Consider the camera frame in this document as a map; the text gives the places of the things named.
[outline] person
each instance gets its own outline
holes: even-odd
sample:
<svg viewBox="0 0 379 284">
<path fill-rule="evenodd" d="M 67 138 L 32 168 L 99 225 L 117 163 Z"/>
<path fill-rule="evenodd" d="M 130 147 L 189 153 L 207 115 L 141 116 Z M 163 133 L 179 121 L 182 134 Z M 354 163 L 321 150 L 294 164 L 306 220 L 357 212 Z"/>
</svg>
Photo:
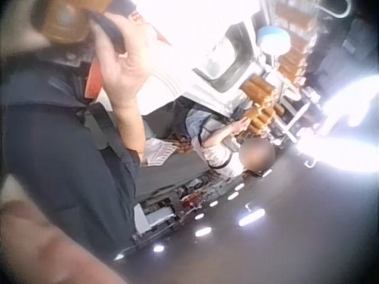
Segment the person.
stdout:
<svg viewBox="0 0 379 284">
<path fill-rule="evenodd" d="M 34 3 L 12 1 L 3 12 L 2 61 L 5 56 L 49 45 L 30 24 Z M 62 234 L 101 261 L 111 263 L 131 244 L 134 231 L 135 180 L 145 144 L 136 94 L 150 75 L 149 43 L 154 33 L 151 26 L 133 23 L 121 15 L 106 17 L 121 31 L 128 51 L 127 57 L 119 57 L 104 30 L 91 23 L 103 88 L 114 110 L 122 153 L 111 146 L 96 148 L 83 123 L 88 102 L 72 83 L 74 72 L 48 62 L 21 62 L 2 80 L 1 131 L 2 178 L 13 175 Z M 1 230 L 3 234 L 7 228 L 2 226 Z M 4 239 L 2 247 L 11 251 L 7 246 L 15 244 L 7 240 L 10 238 Z M 10 270 L 16 265 L 12 257 L 10 254 L 6 259 Z"/>
<path fill-rule="evenodd" d="M 210 111 L 193 107 L 185 120 L 194 150 L 208 163 L 211 169 L 214 169 L 224 179 L 228 180 L 241 175 L 245 169 L 260 172 L 267 170 L 272 165 L 274 162 L 272 157 L 273 155 L 275 156 L 275 152 L 268 141 L 266 143 L 250 143 L 246 141 L 248 143 L 243 143 L 246 145 L 241 148 L 243 149 L 242 155 L 240 145 L 236 142 L 232 143 L 232 147 L 228 147 L 225 143 L 225 139 L 232 139 L 233 136 L 248 129 L 249 118 L 242 118 L 209 133 L 209 131 L 204 130 L 204 125 L 206 125 L 211 116 Z"/>
<path fill-rule="evenodd" d="M 6 179 L 1 198 L 0 258 L 5 267 L 0 283 L 126 284 L 54 226 L 12 176 Z"/>
</svg>

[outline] wrist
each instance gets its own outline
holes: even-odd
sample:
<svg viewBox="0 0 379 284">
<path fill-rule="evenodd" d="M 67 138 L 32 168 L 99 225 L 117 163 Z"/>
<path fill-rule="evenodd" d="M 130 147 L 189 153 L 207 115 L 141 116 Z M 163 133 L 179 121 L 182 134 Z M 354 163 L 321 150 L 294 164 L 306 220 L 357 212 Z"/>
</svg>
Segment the wrist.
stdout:
<svg viewBox="0 0 379 284">
<path fill-rule="evenodd" d="M 128 99 L 121 102 L 111 101 L 111 105 L 114 112 L 124 112 L 138 108 L 137 98 Z"/>
</svg>

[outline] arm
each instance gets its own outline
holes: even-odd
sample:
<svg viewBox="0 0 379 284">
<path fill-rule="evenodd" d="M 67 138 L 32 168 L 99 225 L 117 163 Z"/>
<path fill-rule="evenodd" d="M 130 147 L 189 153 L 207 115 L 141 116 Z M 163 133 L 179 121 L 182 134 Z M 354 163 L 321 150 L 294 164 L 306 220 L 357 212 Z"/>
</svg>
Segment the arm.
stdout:
<svg viewBox="0 0 379 284">
<path fill-rule="evenodd" d="M 1 257 L 17 283 L 125 284 L 51 224 L 13 178 L 1 194 Z"/>
<path fill-rule="evenodd" d="M 124 145 L 128 149 L 135 150 L 142 160 L 146 137 L 137 101 L 134 101 L 127 109 L 114 108 L 113 110 L 117 129 Z"/>
<path fill-rule="evenodd" d="M 92 22 L 104 90 L 114 110 L 121 139 L 128 149 L 138 152 L 142 159 L 145 136 L 136 96 L 150 75 L 148 45 L 153 33 L 146 24 L 134 24 L 119 15 L 106 14 L 106 17 L 123 34 L 128 53 L 127 56 L 116 54 L 106 33 Z"/>
<path fill-rule="evenodd" d="M 242 118 L 240 121 L 233 122 L 230 125 L 227 125 L 216 132 L 203 142 L 204 148 L 209 148 L 212 146 L 219 145 L 228 135 L 238 135 L 242 131 L 246 130 L 250 124 L 250 118 Z"/>
<path fill-rule="evenodd" d="M 231 135 L 232 133 L 232 126 L 227 125 L 216 132 L 212 133 L 211 136 L 206 139 L 206 141 L 203 142 L 204 148 L 209 148 L 212 146 L 219 145 L 221 141 L 223 141 L 228 135 Z"/>
</svg>

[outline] finger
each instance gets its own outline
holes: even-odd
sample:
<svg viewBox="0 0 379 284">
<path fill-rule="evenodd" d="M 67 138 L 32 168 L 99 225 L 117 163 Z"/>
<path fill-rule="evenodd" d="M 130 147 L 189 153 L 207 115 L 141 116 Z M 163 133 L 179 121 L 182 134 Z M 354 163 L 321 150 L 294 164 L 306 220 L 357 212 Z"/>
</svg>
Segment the finger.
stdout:
<svg viewBox="0 0 379 284">
<path fill-rule="evenodd" d="M 91 30 L 95 37 L 96 55 L 99 59 L 101 73 L 111 75 L 117 64 L 117 53 L 112 41 L 105 31 L 95 22 L 91 21 Z"/>
</svg>

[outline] light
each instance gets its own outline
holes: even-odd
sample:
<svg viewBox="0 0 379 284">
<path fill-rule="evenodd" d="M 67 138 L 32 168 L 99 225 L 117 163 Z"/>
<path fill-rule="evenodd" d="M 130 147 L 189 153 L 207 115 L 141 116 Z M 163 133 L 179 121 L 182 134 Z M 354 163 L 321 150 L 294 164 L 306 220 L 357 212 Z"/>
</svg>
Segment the light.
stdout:
<svg viewBox="0 0 379 284">
<path fill-rule="evenodd" d="M 209 206 L 214 207 L 214 206 L 216 206 L 217 204 L 219 204 L 219 202 L 216 200 L 216 201 L 213 201 Z"/>
<path fill-rule="evenodd" d="M 265 177 L 265 176 L 268 176 L 270 173 L 272 172 L 272 169 L 269 169 L 267 172 L 265 172 L 264 174 L 263 174 L 263 178 Z"/>
<path fill-rule="evenodd" d="M 154 252 L 155 253 L 161 253 L 164 250 L 165 250 L 165 247 L 160 245 L 160 244 L 157 244 L 156 246 L 154 246 Z"/>
<path fill-rule="evenodd" d="M 245 186 L 245 184 L 244 183 L 241 183 L 239 186 L 237 186 L 236 188 L 235 188 L 235 191 L 239 191 L 241 188 L 243 188 Z"/>
<path fill-rule="evenodd" d="M 206 227 L 206 228 L 204 228 L 204 229 L 198 230 L 198 231 L 195 233 L 195 236 L 196 236 L 196 237 L 202 237 L 202 236 L 204 236 L 204 235 L 209 234 L 211 231 L 212 231 L 212 229 L 211 229 L 210 227 Z"/>
<path fill-rule="evenodd" d="M 357 102 L 366 104 L 379 92 L 379 75 L 365 77 L 348 85 L 324 104 L 326 115 L 353 114 Z"/>
<path fill-rule="evenodd" d="M 204 214 L 203 214 L 203 213 L 197 215 L 197 216 L 195 217 L 195 220 L 202 219 L 202 217 L 204 217 Z"/>
<path fill-rule="evenodd" d="M 229 197 L 227 198 L 227 200 L 232 200 L 232 199 L 236 198 L 237 196 L 238 196 L 238 192 L 235 192 L 235 193 L 229 195 Z"/>
<path fill-rule="evenodd" d="M 124 255 L 122 253 L 120 253 L 118 256 L 116 256 L 116 258 L 114 260 L 116 261 L 116 260 L 120 260 L 123 258 L 124 258 Z"/>
<path fill-rule="evenodd" d="M 360 107 L 358 107 L 354 113 L 350 114 L 348 125 L 350 127 L 356 127 L 360 125 L 365 116 L 367 115 L 369 109 L 369 103 L 363 104 Z"/>
<path fill-rule="evenodd" d="M 241 220 L 239 220 L 238 224 L 241 227 L 246 226 L 246 225 L 253 223 L 254 221 L 258 220 L 259 218 L 263 217 L 265 214 L 266 214 L 266 212 L 264 209 L 259 209 L 255 212 L 249 214 L 248 216 L 242 218 Z"/>
<path fill-rule="evenodd" d="M 349 172 L 379 171 L 379 148 L 345 138 L 316 137 L 301 139 L 302 153 Z"/>
</svg>

